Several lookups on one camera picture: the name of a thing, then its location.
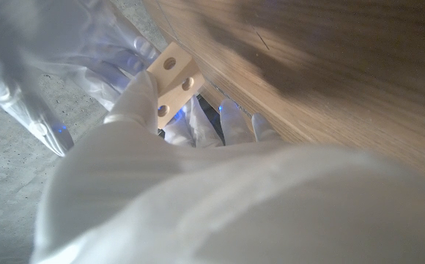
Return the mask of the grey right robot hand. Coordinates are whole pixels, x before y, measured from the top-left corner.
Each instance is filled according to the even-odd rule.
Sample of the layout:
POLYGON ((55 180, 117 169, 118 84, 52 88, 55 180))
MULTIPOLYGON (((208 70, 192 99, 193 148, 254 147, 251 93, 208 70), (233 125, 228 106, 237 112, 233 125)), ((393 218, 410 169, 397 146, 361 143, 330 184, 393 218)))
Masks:
POLYGON ((110 1, 0 0, 0 107, 57 155, 73 139, 40 94, 40 76, 57 75, 112 109, 158 54, 110 1))

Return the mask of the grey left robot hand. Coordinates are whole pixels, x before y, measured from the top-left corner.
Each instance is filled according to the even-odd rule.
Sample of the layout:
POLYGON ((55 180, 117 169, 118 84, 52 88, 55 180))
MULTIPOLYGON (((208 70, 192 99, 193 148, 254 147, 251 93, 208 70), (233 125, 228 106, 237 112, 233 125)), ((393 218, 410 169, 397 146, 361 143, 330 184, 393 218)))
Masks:
POLYGON ((384 156, 157 134, 157 87, 128 84, 48 179, 33 263, 425 263, 425 177, 384 156))

